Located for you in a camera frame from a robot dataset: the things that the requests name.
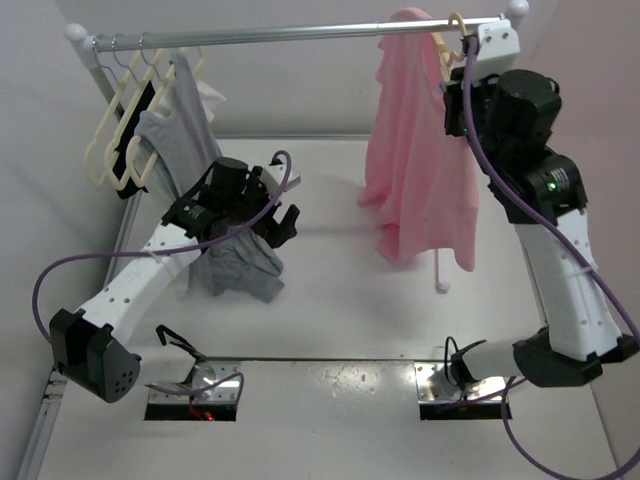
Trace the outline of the pink t shirt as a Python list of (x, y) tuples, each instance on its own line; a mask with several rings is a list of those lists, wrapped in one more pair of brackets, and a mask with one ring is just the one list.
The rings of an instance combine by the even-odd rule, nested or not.
[(388, 35), (378, 47), (381, 91), (358, 197), (360, 206), (376, 211), (376, 249), (392, 264), (450, 250), (471, 272), (479, 191), (466, 140), (444, 129), (441, 88), (450, 78), (451, 56), (438, 33)]

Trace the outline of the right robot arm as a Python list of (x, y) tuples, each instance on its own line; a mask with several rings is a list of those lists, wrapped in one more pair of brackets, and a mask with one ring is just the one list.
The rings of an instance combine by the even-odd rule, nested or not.
[(547, 145), (562, 106), (559, 85), (521, 69), (468, 82), (456, 68), (443, 93), (445, 130), (467, 140), (514, 227), (542, 323), (528, 338), (480, 340), (455, 352), (455, 384), (520, 376), (541, 388), (579, 387), (638, 354), (594, 278), (580, 171)]

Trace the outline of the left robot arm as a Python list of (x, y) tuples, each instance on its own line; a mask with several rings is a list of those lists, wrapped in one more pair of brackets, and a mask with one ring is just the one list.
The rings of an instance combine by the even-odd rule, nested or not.
[(190, 397), (211, 390), (209, 384), (193, 385), (206, 356), (170, 328), (157, 326), (157, 347), (131, 350), (128, 343), (155, 300), (208, 250), (252, 228), (273, 248), (293, 238), (298, 208), (290, 206), (280, 222), (273, 215), (298, 180), (285, 150), (264, 167), (230, 157), (214, 160), (171, 204), (142, 250), (121, 252), (128, 264), (99, 293), (51, 318), (56, 370), (108, 404), (136, 385)]

